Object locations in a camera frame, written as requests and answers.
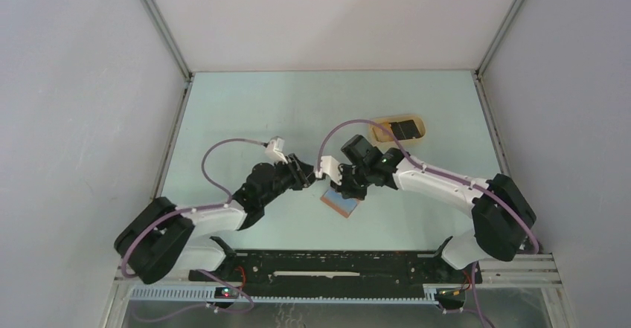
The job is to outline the orange leather card holder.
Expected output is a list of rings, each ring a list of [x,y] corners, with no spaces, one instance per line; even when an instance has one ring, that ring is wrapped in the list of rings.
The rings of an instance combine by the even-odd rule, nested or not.
[[[327,190],[320,197],[320,200],[344,218],[349,218],[361,203],[358,199],[345,199],[340,193],[332,189]]]

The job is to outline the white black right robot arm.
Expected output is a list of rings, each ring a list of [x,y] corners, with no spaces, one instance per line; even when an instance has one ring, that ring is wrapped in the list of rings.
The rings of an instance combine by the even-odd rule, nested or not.
[[[341,151],[346,164],[321,156],[314,172],[319,179],[328,177],[343,198],[363,200],[370,186],[389,187],[445,202],[472,221],[471,229],[448,237],[437,250],[432,270],[443,282],[453,281],[475,261],[512,261],[527,239],[538,245],[532,231],[536,214],[509,176],[458,175],[422,162],[400,144],[382,152],[361,135],[353,136]]]

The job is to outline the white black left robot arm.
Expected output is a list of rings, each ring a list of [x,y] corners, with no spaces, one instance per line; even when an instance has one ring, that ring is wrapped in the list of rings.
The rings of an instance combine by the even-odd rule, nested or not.
[[[217,236],[250,228],[265,214],[265,207],[288,190],[303,190],[316,181],[313,165],[290,154],[285,161],[253,166],[245,182],[226,205],[204,209],[176,209],[158,197],[118,235],[126,277],[143,283],[160,281],[172,270],[205,270],[216,280],[234,274],[235,261]]]

